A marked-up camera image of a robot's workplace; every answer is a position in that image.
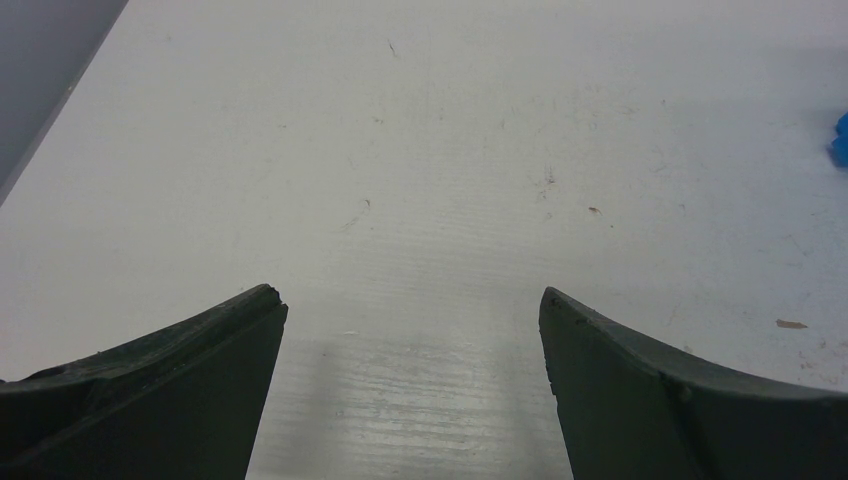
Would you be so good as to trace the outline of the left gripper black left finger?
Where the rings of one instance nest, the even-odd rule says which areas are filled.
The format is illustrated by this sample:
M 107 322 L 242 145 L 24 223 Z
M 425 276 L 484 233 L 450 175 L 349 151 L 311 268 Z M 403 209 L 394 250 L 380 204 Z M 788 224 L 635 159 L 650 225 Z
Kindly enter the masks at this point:
M 242 479 L 288 309 L 267 284 L 1 386 L 5 479 Z

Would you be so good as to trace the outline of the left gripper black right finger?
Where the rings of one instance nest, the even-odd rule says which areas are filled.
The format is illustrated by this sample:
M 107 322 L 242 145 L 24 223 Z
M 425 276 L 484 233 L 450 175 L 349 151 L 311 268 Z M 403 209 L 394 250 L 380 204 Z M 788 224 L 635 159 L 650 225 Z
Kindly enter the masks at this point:
M 847 397 L 733 370 L 555 289 L 539 331 L 577 479 L 843 479 Z

